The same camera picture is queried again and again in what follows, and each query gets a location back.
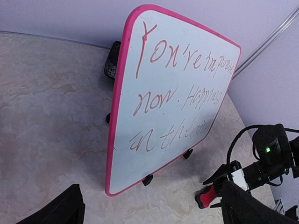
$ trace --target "pink border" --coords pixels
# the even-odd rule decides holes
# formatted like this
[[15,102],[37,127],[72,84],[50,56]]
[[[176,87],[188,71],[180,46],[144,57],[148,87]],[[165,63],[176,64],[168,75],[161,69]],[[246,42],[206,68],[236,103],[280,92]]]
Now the pink border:
[[[142,180],[132,184],[131,186],[125,188],[124,190],[116,193],[116,194],[111,194],[110,191],[110,180],[111,180],[111,169],[112,169],[112,158],[113,158],[113,148],[114,148],[114,140],[115,140],[115,131],[116,131],[116,123],[117,123],[117,115],[118,115],[118,109],[119,109],[119,104],[120,104],[120,99],[121,99],[121,88],[122,88],[122,81],[123,81],[123,75],[125,72],[125,66],[126,66],[126,62],[127,62],[127,55],[128,55],[128,48],[129,48],[129,44],[130,44],[130,39],[131,39],[131,34],[132,34],[132,29],[133,29],[133,25],[134,22],[136,21],[136,19],[138,18],[138,16],[147,11],[147,10],[153,10],[153,11],[157,11],[169,16],[172,16],[174,18],[180,19],[182,21],[185,21],[187,23],[190,23],[194,26],[197,26],[203,30],[206,30],[208,32],[210,32],[211,34],[214,34],[218,37],[220,37],[221,39],[237,46],[240,49],[240,55],[239,55],[239,59],[237,64],[239,63],[240,60],[240,56],[241,56],[241,47],[239,45],[237,45],[236,43],[232,42],[231,40],[229,40],[228,38],[222,36],[221,34],[209,29],[208,27],[205,27],[191,19],[188,19],[180,14],[177,14],[175,12],[172,12],[168,9],[162,8],[160,6],[156,6],[156,5],[141,5],[139,7],[137,7],[136,9],[134,9],[131,14],[129,15],[129,17],[127,18],[125,27],[124,27],[124,31],[123,31],[123,35],[122,35],[122,41],[121,41],[121,49],[120,49],[120,54],[119,54],[119,59],[118,59],[118,64],[117,64],[117,71],[116,71],[116,79],[115,79],[115,84],[114,84],[114,92],[113,92],[113,101],[112,101],[112,109],[111,109],[111,116],[110,116],[110,128],[109,128],[109,138],[108,138],[108,152],[107,152],[107,166],[106,166],[106,185],[105,185],[105,192],[108,196],[116,196],[122,192],[124,192],[125,190],[135,186],[136,184],[140,183]],[[231,85],[231,81],[234,77],[234,73],[232,75],[232,78],[230,80],[228,89]],[[160,169],[158,169],[157,171],[155,171],[154,173],[158,172],[159,170],[161,170],[162,168],[166,167],[168,164],[170,164],[171,162],[173,162],[174,160],[170,161],[169,163],[167,163],[166,165],[164,165],[163,167],[161,167]]]

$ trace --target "marble surface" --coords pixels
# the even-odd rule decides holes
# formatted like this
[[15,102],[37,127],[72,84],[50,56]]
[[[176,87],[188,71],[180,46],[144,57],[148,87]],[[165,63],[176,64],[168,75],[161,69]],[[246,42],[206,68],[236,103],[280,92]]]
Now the marble surface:
[[[244,128],[227,96],[207,138],[119,196],[104,192],[113,81],[103,74],[108,50],[29,35],[0,33],[0,223],[38,211],[73,183],[86,204],[85,224],[217,224],[219,209],[200,210],[194,193],[225,162]],[[244,135],[233,159],[251,164]],[[270,188],[253,195],[274,207]]]

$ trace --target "pink-framed whiteboard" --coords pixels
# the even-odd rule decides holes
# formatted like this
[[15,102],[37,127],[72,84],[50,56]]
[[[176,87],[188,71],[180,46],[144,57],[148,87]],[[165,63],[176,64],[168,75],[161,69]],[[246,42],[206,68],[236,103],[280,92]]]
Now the pink-framed whiteboard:
[[241,47],[155,5],[128,17],[118,59],[106,187],[115,196],[200,143],[228,91]]

